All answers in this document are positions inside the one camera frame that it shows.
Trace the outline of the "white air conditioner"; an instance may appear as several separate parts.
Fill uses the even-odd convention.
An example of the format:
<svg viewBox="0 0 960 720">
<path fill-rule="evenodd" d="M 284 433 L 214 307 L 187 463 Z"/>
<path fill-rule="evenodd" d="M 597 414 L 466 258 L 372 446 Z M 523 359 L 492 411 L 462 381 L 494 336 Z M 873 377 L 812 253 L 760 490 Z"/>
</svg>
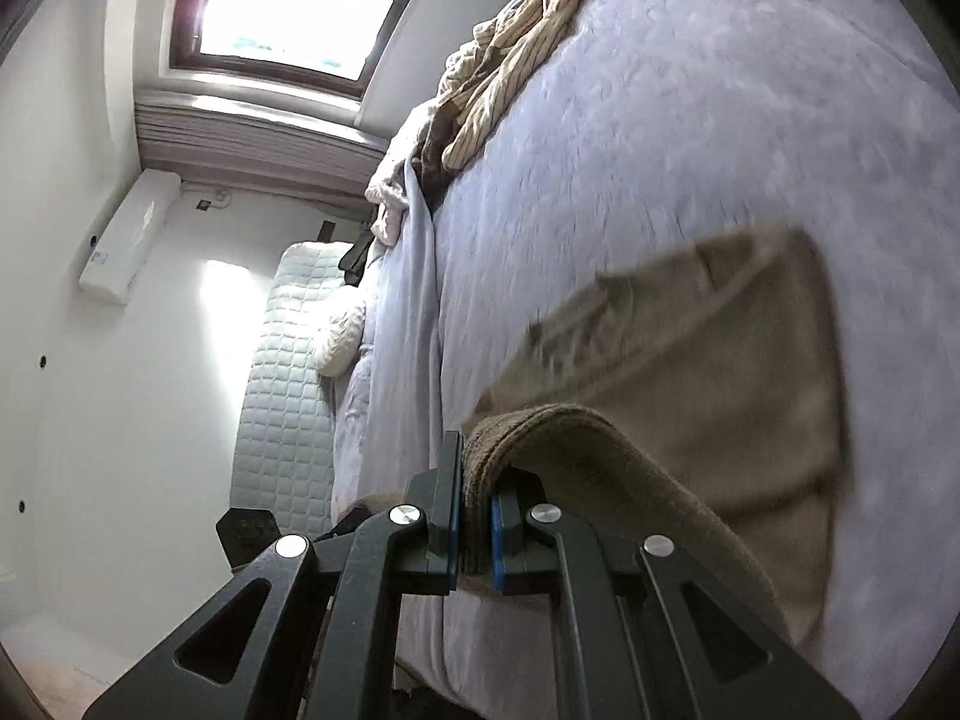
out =
<svg viewBox="0 0 960 720">
<path fill-rule="evenodd" d="M 176 172 L 145 169 L 110 218 L 78 286 L 95 298 L 126 305 L 167 213 L 181 196 Z"/>
</svg>

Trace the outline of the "white quilted mattress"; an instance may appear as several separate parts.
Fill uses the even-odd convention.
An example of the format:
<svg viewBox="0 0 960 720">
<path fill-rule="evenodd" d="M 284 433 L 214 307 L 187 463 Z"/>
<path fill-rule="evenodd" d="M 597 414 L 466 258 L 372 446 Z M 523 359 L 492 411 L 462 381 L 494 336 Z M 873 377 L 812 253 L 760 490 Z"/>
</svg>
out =
<svg viewBox="0 0 960 720">
<path fill-rule="evenodd" d="M 281 255 L 245 387 L 229 504 L 272 512 L 283 533 L 332 527 L 335 395 L 316 372 L 313 341 L 348 249 L 298 242 Z"/>
</svg>

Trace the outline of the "grey window blind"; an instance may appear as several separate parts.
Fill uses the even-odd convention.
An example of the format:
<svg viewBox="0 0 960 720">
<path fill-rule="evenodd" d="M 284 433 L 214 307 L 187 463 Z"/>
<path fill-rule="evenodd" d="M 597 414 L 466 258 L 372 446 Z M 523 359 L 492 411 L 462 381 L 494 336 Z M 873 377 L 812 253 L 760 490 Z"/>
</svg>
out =
<svg viewBox="0 0 960 720">
<path fill-rule="evenodd" d="M 135 128 L 145 167 L 194 184 L 285 195 L 364 220 L 364 189 L 387 142 L 311 115 L 242 101 L 142 89 Z"/>
</svg>

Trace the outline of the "brown knit sweater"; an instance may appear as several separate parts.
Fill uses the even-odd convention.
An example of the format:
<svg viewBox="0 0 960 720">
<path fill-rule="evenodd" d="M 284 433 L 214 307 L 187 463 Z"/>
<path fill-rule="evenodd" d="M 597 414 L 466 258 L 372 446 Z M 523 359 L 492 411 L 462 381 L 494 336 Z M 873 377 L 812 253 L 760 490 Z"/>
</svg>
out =
<svg viewBox="0 0 960 720">
<path fill-rule="evenodd" d="M 466 424 L 464 569 L 508 470 L 628 541 L 674 538 L 771 628 L 827 603 L 844 387 L 827 270 L 754 227 L 602 275 L 529 327 Z"/>
</svg>

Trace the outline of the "white knitted pillow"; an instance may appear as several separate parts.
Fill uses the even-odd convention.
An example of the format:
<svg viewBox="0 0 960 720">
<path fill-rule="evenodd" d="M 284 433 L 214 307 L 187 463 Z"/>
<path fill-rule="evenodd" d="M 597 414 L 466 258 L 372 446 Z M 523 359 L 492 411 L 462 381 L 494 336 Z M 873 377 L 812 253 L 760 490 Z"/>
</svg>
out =
<svg viewBox="0 0 960 720">
<path fill-rule="evenodd" d="M 334 294 L 319 307 L 313 341 L 313 363 L 320 377 L 335 379 L 358 356 L 366 320 L 366 301 L 352 294 Z"/>
</svg>

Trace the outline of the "lavender embossed bed blanket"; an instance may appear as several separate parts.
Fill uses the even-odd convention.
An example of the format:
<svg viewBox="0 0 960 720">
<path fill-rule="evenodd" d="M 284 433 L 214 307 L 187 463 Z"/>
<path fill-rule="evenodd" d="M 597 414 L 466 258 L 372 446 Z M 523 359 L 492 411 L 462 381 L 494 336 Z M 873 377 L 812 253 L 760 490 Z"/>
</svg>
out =
<svg viewBox="0 0 960 720">
<path fill-rule="evenodd" d="M 597 275 L 785 221 L 835 285 L 853 449 L 802 651 L 892 717 L 958 613 L 958 94 L 900 0 L 584 0 L 438 211 L 371 266 L 332 509 L 404 488 Z"/>
</svg>

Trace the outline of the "wooden framed window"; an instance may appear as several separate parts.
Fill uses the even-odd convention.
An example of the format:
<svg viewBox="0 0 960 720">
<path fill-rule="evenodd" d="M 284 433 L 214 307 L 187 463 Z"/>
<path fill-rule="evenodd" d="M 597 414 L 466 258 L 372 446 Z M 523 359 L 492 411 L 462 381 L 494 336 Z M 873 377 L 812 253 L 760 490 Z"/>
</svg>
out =
<svg viewBox="0 0 960 720">
<path fill-rule="evenodd" d="M 169 63 L 363 98 L 410 0 L 176 0 Z"/>
</svg>

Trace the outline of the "beige striped garment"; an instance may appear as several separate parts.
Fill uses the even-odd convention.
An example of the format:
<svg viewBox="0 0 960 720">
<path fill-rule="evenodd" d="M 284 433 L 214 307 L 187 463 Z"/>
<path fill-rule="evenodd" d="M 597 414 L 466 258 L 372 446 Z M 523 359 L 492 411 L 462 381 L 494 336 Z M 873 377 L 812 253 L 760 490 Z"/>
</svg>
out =
<svg viewBox="0 0 960 720">
<path fill-rule="evenodd" d="M 412 154 L 423 192 L 444 192 L 477 156 L 517 93 L 562 42 L 582 3 L 511 0 L 449 55 Z"/>
</svg>

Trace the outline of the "black garment on bed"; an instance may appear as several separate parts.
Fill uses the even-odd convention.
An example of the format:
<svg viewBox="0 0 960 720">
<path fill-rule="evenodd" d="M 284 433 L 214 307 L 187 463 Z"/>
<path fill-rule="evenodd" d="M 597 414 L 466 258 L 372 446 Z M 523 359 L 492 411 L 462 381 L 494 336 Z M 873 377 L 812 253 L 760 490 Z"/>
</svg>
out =
<svg viewBox="0 0 960 720">
<path fill-rule="evenodd" d="M 359 283 L 363 280 L 368 255 L 370 255 L 371 245 L 375 240 L 373 233 L 365 227 L 359 233 L 355 242 L 352 243 L 352 247 L 338 261 L 338 270 L 342 271 L 343 282 L 347 286 L 358 288 Z"/>
</svg>

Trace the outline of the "pink white garment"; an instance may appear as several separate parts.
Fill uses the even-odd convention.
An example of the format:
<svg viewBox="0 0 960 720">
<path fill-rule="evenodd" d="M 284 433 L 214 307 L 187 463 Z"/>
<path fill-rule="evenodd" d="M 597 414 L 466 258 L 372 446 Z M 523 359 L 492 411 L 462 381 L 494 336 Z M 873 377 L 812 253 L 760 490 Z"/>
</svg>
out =
<svg viewBox="0 0 960 720">
<path fill-rule="evenodd" d="M 427 99 L 410 110 L 407 119 L 387 145 L 386 154 L 364 190 L 364 198 L 376 207 L 371 224 L 373 236 L 386 247 L 397 242 L 405 213 L 409 210 L 405 190 L 405 164 L 420 142 L 423 130 L 436 110 L 436 99 Z"/>
</svg>

